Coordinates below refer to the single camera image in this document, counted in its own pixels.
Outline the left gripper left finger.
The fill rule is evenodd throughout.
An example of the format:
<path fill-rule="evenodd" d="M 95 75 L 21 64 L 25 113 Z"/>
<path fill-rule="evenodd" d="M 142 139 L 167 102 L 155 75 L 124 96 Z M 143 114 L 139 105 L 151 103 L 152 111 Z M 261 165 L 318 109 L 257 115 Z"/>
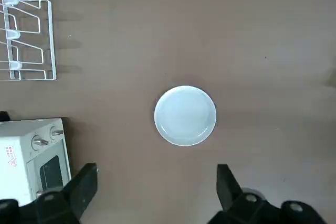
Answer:
<path fill-rule="evenodd" d="M 2 199 L 1 223 L 80 223 L 97 190 L 97 165 L 86 163 L 62 189 L 46 191 L 29 204 Z"/>

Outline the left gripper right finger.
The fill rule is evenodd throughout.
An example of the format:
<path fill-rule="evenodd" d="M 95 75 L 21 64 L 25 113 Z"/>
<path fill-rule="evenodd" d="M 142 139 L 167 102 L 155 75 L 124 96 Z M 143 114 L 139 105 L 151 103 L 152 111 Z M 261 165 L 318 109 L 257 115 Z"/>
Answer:
<path fill-rule="evenodd" d="M 304 202 L 288 200 L 278 208 L 256 193 L 244 192 L 226 164 L 217 165 L 216 191 L 222 210 L 210 223 L 326 223 Z"/>

